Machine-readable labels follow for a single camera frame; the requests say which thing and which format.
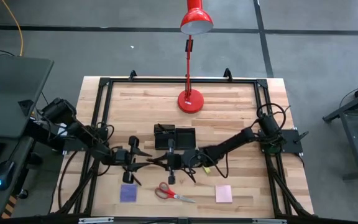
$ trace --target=red desk lamp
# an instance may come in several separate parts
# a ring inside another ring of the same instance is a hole
[[[211,17],[203,10],[202,0],[187,0],[188,12],[180,24],[180,30],[189,35],[186,42],[187,52],[187,81],[185,91],[181,92],[178,97],[179,108],[186,113],[197,113],[204,105],[203,95],[191,89],[190,82],[190,52],[193,49],[193,40],[191,35],[203,34],[208,32],[214,26]]]

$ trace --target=purple sticky note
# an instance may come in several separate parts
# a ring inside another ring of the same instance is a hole
[[[136,184],[122,184],[121,192],[119,194],[120,202],[136,202],[137,185]]]

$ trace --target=red scissors handle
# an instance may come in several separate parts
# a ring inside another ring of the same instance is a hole
[[[154,192],[158,197],[162,199],[175,198],[176,195],[173,191],[169,189],[168,184],[165,182],[161,182],[159,187],[157,187]]]

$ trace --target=computer mouse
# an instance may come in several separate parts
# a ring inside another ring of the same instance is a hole
[[[8,160],[0,163],[0,190],[6,190],[10,186],[14,171],[15,162]]]

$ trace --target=lamp shade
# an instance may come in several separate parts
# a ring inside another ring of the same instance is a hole
[[[188,12],[180,24],[184,34],[196,35],[210,31],[214,24],[211,17],[203,10],[202,0],[187,0]]]

